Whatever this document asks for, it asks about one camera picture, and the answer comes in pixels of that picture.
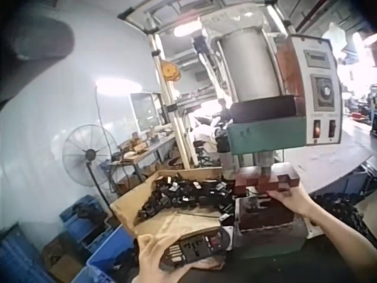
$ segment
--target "window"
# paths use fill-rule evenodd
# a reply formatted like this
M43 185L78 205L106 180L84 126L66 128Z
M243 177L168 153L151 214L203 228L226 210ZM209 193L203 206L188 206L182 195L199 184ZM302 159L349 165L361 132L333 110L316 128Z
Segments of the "window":
M155 102L150 93L132 93L131 101L140 131L160 125Z

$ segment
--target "hand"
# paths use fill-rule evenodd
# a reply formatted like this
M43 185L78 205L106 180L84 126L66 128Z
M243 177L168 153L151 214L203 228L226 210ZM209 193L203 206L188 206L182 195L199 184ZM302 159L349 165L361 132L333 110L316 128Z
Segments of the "hand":
M293 187L289 192L277 192L273 190L269 191L268 194L271 198L284 204L288 209L304 217L310 217L314 208L317 207L317 204L301 186Z
M171 273L160 269L160 260L165 250L179 239L179 235L143 235L138 240L140 272L137 283L176 283L186 274L192 264Z

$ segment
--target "electric fan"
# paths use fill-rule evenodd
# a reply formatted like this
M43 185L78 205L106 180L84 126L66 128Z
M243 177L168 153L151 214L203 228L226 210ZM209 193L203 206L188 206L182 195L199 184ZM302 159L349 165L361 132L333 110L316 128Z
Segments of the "electric fan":
M75 129L63 146L63 165L69 177L82 186L96 186L109 208L100 186L106 181L114 182L111 154L117 151L114 137L106 129L93 124Z

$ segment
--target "green machine panel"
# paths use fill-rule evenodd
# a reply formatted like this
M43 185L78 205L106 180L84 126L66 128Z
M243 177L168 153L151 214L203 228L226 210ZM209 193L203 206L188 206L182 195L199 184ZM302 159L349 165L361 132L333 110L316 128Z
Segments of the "green machine panel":
M231 124L227 132L233 155L306 146L305 117Z

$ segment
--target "control box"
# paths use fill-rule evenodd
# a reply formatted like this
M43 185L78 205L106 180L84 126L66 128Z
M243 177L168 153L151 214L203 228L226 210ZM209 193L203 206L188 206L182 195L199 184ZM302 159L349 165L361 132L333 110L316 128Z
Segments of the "control box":
M340 143L342 94L329 40L292 35L277 47L277 60L297 114L306 117L306 145Z

